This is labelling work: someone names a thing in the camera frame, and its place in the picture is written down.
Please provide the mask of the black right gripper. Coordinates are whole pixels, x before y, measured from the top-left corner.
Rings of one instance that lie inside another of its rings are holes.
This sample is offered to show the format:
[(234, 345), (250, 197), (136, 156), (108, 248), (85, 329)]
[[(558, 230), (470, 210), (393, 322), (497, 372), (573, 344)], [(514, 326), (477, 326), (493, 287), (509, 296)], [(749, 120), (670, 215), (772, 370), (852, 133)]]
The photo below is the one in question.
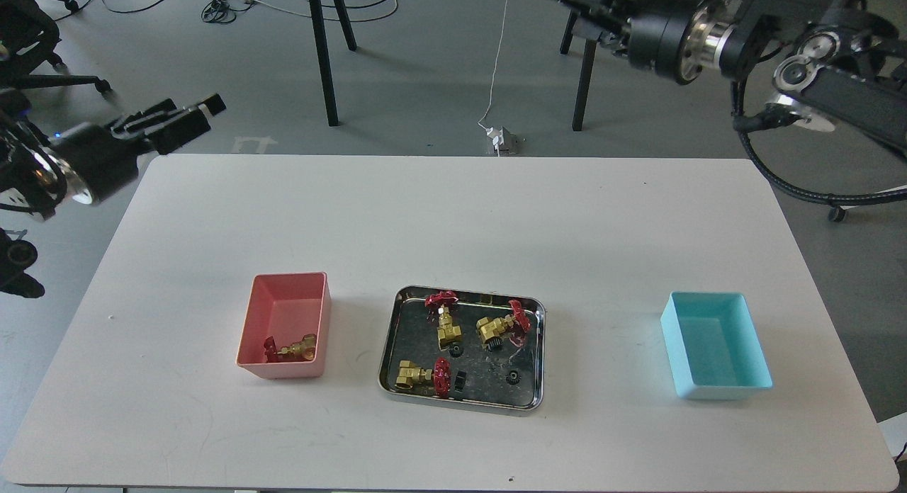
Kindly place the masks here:
[(609, 48), (616, 57), (629, 56), (631, 13), (635, 0), (556, 0), (570, 9), (558, 53), (569, 53), (573, 38)]

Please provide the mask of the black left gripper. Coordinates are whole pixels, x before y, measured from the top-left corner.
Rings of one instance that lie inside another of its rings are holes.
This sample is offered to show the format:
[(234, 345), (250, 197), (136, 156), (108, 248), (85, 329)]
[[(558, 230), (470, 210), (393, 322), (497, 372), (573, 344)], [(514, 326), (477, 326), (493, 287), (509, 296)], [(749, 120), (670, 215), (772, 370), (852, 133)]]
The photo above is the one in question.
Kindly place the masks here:
[(218, 93), (185, 108), (168, 98), (145, 110), (122, 115), (106, 124), (106, 129), (131, 154), (166, 155), (210, 131), (208, 120), (226, 108)]

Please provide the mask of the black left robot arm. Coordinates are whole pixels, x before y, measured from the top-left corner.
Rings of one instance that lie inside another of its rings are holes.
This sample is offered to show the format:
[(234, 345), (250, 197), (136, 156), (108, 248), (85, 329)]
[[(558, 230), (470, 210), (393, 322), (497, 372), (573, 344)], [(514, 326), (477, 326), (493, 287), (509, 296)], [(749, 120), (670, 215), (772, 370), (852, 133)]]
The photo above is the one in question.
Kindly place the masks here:
[(108, 124), (81, 123), (55, 137), (29, 120), (31, 102), (2, 89), (2, 209), (45, 221), (68, 200), (100, 205), (139, 174), (140, 155), (171, 154), (210, 131), (220, 95), (180, 108), (171, 99)]

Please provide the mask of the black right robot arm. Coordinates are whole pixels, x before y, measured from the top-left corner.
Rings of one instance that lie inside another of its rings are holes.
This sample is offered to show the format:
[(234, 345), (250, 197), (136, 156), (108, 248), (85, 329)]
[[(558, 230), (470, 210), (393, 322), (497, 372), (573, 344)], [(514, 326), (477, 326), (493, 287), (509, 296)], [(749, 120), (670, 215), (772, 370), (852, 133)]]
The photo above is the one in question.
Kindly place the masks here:
[(705, 68), (736, 82), (780, 48), (773, 87), (791, 113), (905, 151), (905, 38), (866, 0), (557, 0), (574, 35), (676, 84)]

